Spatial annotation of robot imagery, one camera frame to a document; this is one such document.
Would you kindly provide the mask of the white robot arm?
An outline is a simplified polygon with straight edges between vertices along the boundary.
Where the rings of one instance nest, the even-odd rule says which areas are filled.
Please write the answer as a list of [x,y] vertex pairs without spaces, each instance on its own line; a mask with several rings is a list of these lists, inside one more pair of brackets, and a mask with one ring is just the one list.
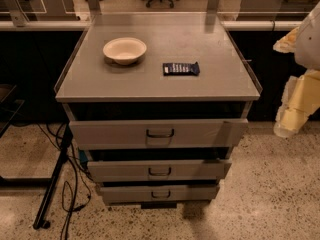
[[289,77],[276,115],[274,133],[289,138],[320,108],[320,3],[298,27],[278,40],[273,49],[293,53],[295,62],[306,68],[302,76]]

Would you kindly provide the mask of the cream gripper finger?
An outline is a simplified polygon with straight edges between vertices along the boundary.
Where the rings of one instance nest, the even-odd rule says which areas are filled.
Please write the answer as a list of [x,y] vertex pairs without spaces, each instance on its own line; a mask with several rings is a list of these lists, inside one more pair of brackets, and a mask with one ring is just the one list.
[[273,131],[278,137],[289,138],[320,108],[320,72],[307,70],[300,77],[290,76],[281,101]]
[[273,49],[280,53],[294,53],[296,50],[296,37],[299,28],[292,29],[288,34],[277,40]]

